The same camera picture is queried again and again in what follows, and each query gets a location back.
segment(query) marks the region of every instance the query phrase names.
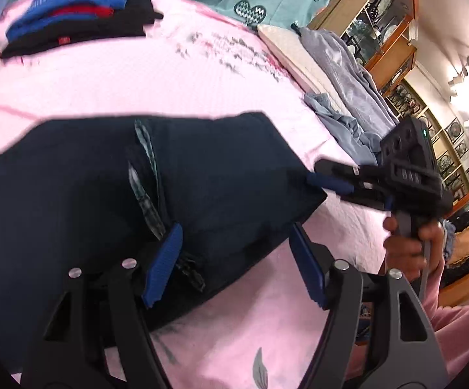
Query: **gray bedding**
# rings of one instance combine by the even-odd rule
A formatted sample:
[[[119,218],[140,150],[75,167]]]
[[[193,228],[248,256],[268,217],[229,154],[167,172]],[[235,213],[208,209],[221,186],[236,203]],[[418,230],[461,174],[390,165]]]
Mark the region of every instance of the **gray bedding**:
[[[304,101],[357,165],[377,164],[375,153],[380,153],[377,134],[365,132],[355,118],[335,111],[326,94],[307,93]]]
[[[337,35],[325,29],[301,28],[301,43],[326,72],[342,102],[365,132],[383,138],[398,124],[371,75],[357,64]]]

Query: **ceiling light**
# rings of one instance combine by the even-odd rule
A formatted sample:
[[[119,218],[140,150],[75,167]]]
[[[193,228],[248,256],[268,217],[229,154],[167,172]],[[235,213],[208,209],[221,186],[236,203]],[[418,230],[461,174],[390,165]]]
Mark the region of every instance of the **ceiling light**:
[[[449,82],[449,86],[452,88],[455,88],[457,84],[460,84],[460,83],[463,83],[464,82],[464,74],[459,74],[458,76],[454,77],[454,79],[452,79],[450,82]]]

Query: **bed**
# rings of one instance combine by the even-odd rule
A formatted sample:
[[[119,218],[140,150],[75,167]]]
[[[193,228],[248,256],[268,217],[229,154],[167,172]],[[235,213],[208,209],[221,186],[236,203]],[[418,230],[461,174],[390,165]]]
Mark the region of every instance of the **bed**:
[[[6,8],[0,45],[29,3],[18,0]],[[242,23],[190,0],[153,4],[164,20],[147,28],[146,38],[93,41],[0,61],[0,153],[52,118],[220,118],[262,111],[310,170],[320,157],[353,163],[303,103],[304,90]],[[227,51],[232,42],[240,58]],[[316,86],[344,109],[329,80],[318,78]],[[335,258],[377,272],[384,257],[383,219],[329,194],[304,227]],[[235,284],[151,336],[176,389],[293,389],[326,319],[285,242]],[[111,374],[121,377],[117,351],[109,349],[107,358]]]

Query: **blue gripper pad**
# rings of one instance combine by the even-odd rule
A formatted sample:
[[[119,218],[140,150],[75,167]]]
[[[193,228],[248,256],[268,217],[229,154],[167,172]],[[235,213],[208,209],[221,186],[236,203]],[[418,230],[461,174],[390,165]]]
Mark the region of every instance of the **blue gripper pad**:
[[[306,182],[319,189],[332,190],[339,196],[348,196],[355,191],[353,184],[329,175],[316,174],[309,172],[306,176]]]
[[[327,304],[327,297],[324,293],[324,274],[311,253],[310,241],[305,240],[298,225],[294,224],[290,231],[290,249],[298,265],[303,282],[306,285],[310,298],[319,307],[323,308]]]
[[[158,250],[150,270],[146,272],[146,285],[142,298],[148,308],[162,298],[181,249],[182,226],[176,223]]]

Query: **wooden cabinet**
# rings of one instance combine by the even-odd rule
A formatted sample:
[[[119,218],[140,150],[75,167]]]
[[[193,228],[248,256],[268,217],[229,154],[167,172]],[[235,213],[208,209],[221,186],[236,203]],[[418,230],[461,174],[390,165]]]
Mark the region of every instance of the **wooden cabinet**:
[[[380,57],[377,63],[371,69],[368,69],[376,87],[382,89],[415,52],[416,48],[409,40],[404,36],[400,36],[391,45],[391,48]]]
[[[379,12],[383,1],[389,6]],[[377,88],[387,92],[414,66],[416,48],[409,41],[409,27],[417,8],[418,0],[332,0],[309,27],[331,30],[348,46],[357,48],[357,54],[363,43],[363,52],[370,53],[373,48],[370,54],[356,54],[355,58],[371,73]]]

